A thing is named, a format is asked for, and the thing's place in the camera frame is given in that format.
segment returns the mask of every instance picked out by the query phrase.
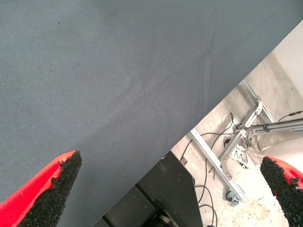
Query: metal pipe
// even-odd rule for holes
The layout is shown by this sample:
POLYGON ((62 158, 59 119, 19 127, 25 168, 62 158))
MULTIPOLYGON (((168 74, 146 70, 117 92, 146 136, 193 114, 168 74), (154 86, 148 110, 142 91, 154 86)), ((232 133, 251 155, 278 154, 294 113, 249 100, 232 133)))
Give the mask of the metal pipe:
POLYGON ((295 130, 300 131, 303 129, 303 118, 283 121, 283 122, 275 122, 264 125, 256 125, 250 126, 246 131, 253 132, 254 134, 261 134, 270 131, 281 131, 281 130, 295 130))

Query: metal rod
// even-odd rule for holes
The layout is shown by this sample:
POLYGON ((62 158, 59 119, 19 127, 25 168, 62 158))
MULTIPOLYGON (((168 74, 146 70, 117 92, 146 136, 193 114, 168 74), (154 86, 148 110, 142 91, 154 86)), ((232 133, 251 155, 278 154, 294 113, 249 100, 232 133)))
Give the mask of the metal rod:
MULTIPOLYGON (((254 90, 251 88, 251 86, 249 85, 249 83, 247 82, 246 79, 244 79, 240 84, 241 87, 243 87, 244 89, 246 89, 246 91, 248 92, 250 98, 255 102, 255 104, 258 104, 258 102, 261 100, 260 97, 254 92, 254 90)), ((263 105, 262 107, 262 111, 260 113, 260 115, 262 115, 262 117, 268 122, 268 123, 274 123, 275 120, 274 118, 270 115, 269 111, 267 110, 267 108, 263 105)))
POLYGON ((283 122, 275 122, 264 125, 251 126, 247 128, 247 131, 251 131, 254 134, 261 134, 270 131, 281 131, 281 130, 295 130, 300 131, 303 129, 303 118, 283 121, 283 122))
POLYGON ((225 175, 225 173, 223 173, 223 170, 221 168, 221 162, 216 157, 216 155, 212 152, 212 150, 209 148, 209 146, 204 141, 204 139, 200 136, 200 133, 194 128, 190 131, 189 134, 193 138, 193 140, 197 143, 203 154, 207 157, 210 163, 217 170, 221 178, 227 183, 229 188, 235 192, 239 200, 241 202, 246 202, 247 197, 244 191, 232 179, 229 180, 228 177, 225 175))

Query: concrete floor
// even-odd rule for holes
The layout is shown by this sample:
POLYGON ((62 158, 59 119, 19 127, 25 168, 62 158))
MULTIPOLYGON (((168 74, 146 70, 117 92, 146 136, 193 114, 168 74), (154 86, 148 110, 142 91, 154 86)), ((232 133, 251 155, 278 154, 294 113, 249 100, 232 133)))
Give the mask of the concrete floor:
MULTIPOLYGON (((266 57, 248 76, 247 81, 255 92, 261 97, 275 120, 289 114, 290 112, 303 109, 303 99, 295 86, 284 71, 274 52, 266 57)), ((253 110, 254 104, 245 95, 240 87, 235 89, 222 102, 213 109, 197 126, 198 131, 222 132, 231 120, 229 113, 232 112, 236 123, 242 122, 253 110)), ((206 135, 204 139, 209 146, 212 145, 216 136, 206 135)), ((219 155, 223 150, 223 141, 231 138, 229 135, 222 135, 216 142, 213 152, 219 155)), ((190 137, 185 136, 178 142, 172 152, 181 157, 190 137)), ((186 151, 185 159, 188 161, 185 167, 193 175, 196 184, 204 184, 205 180, 205 157, 198 151, 195 143, 191 143, 186 151)), ((249 198, 247 203, 240 203, 236 207, 230 207, 225 199, 227 186, 213 173, 208 174, 206 186, 210 189, 214 208, 218 214, 219 227, 259 227, 279 226, 287 227, 278 201, 273 197, 270 188, 264 180, 259 168, 243 169, 238 162, 229 159, 228 167, 235 181, 244 190, 249 198)), ((202 188, 196 190, 200 198, 202 188)), ((211 204, 207 192, 200 204, 211 204)), ((200 209, 204 226, 212 222, 212 211, 209 207, 200 209)))

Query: black rubber granule surface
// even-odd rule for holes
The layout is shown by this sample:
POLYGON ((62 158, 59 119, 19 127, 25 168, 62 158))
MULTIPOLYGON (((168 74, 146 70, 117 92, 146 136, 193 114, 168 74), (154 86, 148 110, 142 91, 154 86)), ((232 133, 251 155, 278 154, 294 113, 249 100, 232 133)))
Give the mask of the black rubber granule surface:
POLYGON ((65 201, 81 166, 80 152, 76 151, 60 165, 58 180, 52 179, 53 188, 47 189, 36 199, 18 227, 55 227, 63 212, 65 201))
POLYGON ((284 170, 268 157, 263 158, 261 173, 267 181, 273 195, 282 207, 290 227, 303 227, 303 190, 297 188, 298 180, 291 184, 284 177, 284 170))

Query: black cable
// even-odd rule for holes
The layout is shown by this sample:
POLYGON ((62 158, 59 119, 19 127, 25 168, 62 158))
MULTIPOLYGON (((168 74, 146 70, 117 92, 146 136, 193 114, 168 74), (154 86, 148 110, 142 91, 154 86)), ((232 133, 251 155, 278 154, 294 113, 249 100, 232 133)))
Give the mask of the black cable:
POLYGON ((208 191, 208 193, 209 193, 209 196, 210 196, 210 200, 211 200, 211 202, 212 202, 212 206, 209 206, 209 207, 211 207, 212 209, 213 209, 213 219, 212 219, 212 226, 214 225, 214 214, 215 214, 215 210, 214 210, 214 202, 213 202, 213 197, 212 197, 212 194, 210 193, 210 191, 209 191, 209 189, 205 186, 205 185, 196 185, 195 186, 195 188, 199 188, 199 187, 203 187, 203 189, 207 189, 207 191, 208 191))
MULTIPOLYGON (((205 135, 208 135, 208 134, 212 134, 212 135, 234 135, 234 133, 223 133, 223 134, 222 134, 222 133, 215 133, 215 132, 207 132, 207 133, 201 134, 200 136, 205 136, 205 135)), ((182 158, 183 158, 183 156, 184 156, 184 154, 185 154, 185 152, 186 152, 186 150, 187 150, 189 144, 190 144, 192 141, 193 141, 193 140, 191 140, 191 141, 187 144, 187 146, 185 147, 185 149, 184 149, 184 151, 183 151, 183 153, 182 153, 182 155, 181 155, 180 161, 182 160, 182 158)))
MULTIPOLYGON (((203 205, 200 205, 199 206, 199 208, 201 208, 201 207, 210 207, 210 208, 212 208, 210 205, 208 205, 208 204, 203 204, 203 205)), ((214 211, 214 214, 215 214, 215 217, 216 217, 216 227, 218 226, 218 217, 217 217, 217 212, 213 209, 213 211, 214 211)))
POLYGON ((300 114, 302 113, 303 111, 296 111, 296 112, 292 112, 292 113, 289 113, 288 115, 285 115, 283 117, 280 118, 280 120, 278 122, 280 122, 283 118, 285 117, 288 117, 288 116, 294 116, 294 115, 297 115, 297 114, 300 114))
MULTIPOLYGON (((217 140, 219 139, 220 136, 222 136, 222 135, 233 135, 233 134, 234 134, 234 133, 224 133, 224 132, 226 132, 227 130, 229 130, 233 125, 234 125, 237 129, 239 129, 239 127, 238 127, 238 126, 235 124, 235 122, 233 121, 233 114, 232 114, 232 113, 230 113, 230 117, 231 117, 231 120, 232 120, 230 126, 228 126, 228 127, 227 127, 225 130, 223 130, 221 133, 207 132, 207 133, 201 134, 201 136, 204 136, 204 135, 207 135, 207 134, 218 135, 218 136, 216 137, 216 139, 214 140, 214 142, 213 142, 213 144, 212 144, 212 146, 211 146, 211 149, 213 149, 215 143, 217 142, 217 140)), ((183 158, 183 156, 184 156, 184 154, 185 154, 185 152, 186 152, 186 150, 187 150, 189 144, 190 144, 192 141, 193 141, 193 140, 191 140, 191 141, 187 144, 187 146, 185 147, 185 149, 184 149, 184 151, 183 151, 183 153, 182 153, 182 155, 181 155, 180 161, 182 160, 182 158, 183 158)), ((212 225, 214 224, 214 214, 215 214, 215 216, 216 216, 216 227, 217 227, 217 214, 216 214, 216 212, 215 212, 215 210, 214 210, 213 198, 212 198, 212 196, 211 196, 211 193, 210 193, 209 189, 206 187, 206 181, 207 181, 207 159, 205 160, 205 181, 204 181, 204 185, 197 185, 197 186, 195 186, 195 187, 203 187, 202 195, 201 195, 201 197, 200 197, 198 203, 202 200, 202 198, 203 198, 203 196, 204 196, 205 188, 208 190, 209 195, 210 195, 210 197, 211 197, 212 206, 213 206, 213 207, 212 207, 212 209, 213 209, 213 220, 212 220, 212 225)))

